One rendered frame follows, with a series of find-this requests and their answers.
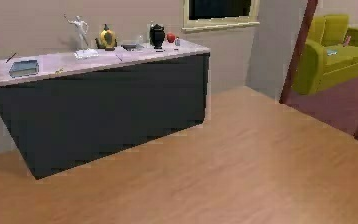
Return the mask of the dark grey cabinet pale top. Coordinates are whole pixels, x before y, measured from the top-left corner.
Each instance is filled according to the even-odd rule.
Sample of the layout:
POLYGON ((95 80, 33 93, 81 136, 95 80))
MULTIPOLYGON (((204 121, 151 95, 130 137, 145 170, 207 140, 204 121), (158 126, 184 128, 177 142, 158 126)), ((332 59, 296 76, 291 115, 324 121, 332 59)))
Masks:
POLYGON ((31 174, 44 178, 201 124, 210 50, 180 44, 83 60, 39 55, 38 74, 18 78, 1 60, 0 116, 31 174))

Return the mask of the cream framed window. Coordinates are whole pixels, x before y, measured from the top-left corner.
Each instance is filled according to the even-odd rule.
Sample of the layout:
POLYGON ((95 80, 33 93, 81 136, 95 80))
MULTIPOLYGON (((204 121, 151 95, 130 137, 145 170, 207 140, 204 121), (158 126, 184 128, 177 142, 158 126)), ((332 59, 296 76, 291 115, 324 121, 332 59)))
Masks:
POLYGON ((183 0, 184 32, 259 25, 261 0, 183 0))

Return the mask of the blue-grey book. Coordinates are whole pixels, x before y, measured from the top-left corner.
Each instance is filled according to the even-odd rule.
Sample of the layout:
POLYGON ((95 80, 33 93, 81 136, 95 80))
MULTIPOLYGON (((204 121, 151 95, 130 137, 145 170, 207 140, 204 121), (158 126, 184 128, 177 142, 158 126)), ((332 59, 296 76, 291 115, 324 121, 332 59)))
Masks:
POLYGON ((39 64, 37 60, 14 62, 9 70, 11 77, 36 75, 38 72, 39 64))

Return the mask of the dark brown door frame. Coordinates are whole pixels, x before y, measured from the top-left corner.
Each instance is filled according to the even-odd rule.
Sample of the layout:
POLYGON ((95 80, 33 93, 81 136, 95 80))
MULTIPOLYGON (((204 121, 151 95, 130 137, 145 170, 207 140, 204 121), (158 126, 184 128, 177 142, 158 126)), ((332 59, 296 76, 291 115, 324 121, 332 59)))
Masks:
MULTIPOLYGON (((291 86, 296 76, 297 66, 300 61, 302 51, 305 48, 307 34, 311 26, 313 16, 315 14, 319 0, 307 0, 307 5, 304 10, 303 19, 298 32, 295 47, 292 53, 291 61, 289 63, 288 71, 284 80, 283 88, 281 91, 279 103, 286 104, 291 93, 291 86)), ((358 140, 358 126, 355 129, 353 138, 358 140)))

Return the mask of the black urn vase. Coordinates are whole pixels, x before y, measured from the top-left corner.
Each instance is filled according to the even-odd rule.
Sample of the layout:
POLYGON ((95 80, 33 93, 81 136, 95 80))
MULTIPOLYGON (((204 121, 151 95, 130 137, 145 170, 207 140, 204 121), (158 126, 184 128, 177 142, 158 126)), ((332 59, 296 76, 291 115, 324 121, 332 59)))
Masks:
POLYGON ((165 39, 164 27, 159 24, 152 25, 150 27, 150 44, 155 49, 161 49, 164 39, 165 39))

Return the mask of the yellow-green sofa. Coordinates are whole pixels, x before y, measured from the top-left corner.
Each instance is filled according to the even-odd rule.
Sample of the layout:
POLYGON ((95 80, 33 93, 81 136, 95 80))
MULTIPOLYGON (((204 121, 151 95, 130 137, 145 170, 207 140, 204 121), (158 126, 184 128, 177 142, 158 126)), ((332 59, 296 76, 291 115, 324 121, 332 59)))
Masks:
POLYGON ((347 14, 316 16, 309 28, 292 89, 312 95, 358 77, 358 27, 349 26, 347 14), (351 36, 348 46, 343 46, 351 36), (327 50, 336 55, 327 56, 327 50))

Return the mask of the yellow and black ornament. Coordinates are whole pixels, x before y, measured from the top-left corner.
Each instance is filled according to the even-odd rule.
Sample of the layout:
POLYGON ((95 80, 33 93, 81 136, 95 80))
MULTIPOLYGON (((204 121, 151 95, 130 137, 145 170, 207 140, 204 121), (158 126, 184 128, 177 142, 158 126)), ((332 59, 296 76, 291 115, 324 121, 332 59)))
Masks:
POLYGON ((116 35, 107 24, 104 25, 103 31, 95 41, 98 49, 113 51, 117 47, 116 35))

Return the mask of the white human figure statue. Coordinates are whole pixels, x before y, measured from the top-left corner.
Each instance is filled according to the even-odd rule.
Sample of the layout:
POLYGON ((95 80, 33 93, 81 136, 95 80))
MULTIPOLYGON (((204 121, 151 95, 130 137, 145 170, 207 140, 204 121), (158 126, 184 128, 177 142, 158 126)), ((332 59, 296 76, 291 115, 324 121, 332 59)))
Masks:
POLYGON ((98 51, 92 49, 89 46, 87 40, 87 32, 89 29, 88 24, 81 19, 80 16, 76 16, 75 20, 69 20, 67 16, 64 16, 69 24, 75 26, 78 39, 79 39, 79 48, 75 51, 74 55, 76 59, 88 59, 92 57, 97 57, 99 55, 98 51))

